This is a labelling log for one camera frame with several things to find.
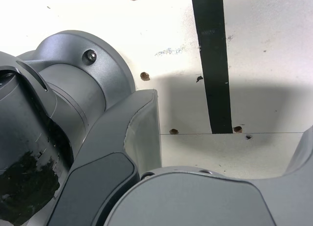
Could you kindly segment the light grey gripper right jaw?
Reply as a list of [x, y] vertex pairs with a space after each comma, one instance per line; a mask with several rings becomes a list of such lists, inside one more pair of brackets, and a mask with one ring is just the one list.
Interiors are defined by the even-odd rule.
[[160, 171], [114, 206], [107, 226], [310, 226], [313, 131], [306, 130], [286, 172], [243, 180], [190, 170]]

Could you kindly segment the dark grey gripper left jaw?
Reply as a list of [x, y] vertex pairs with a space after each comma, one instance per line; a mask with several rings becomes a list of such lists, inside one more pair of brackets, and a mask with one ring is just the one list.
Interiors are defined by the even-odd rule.
[[156, 90], [138, 90], [108, 109], [86, 137], [49, 226], [101, 226], [118, 200], [160, 168]]

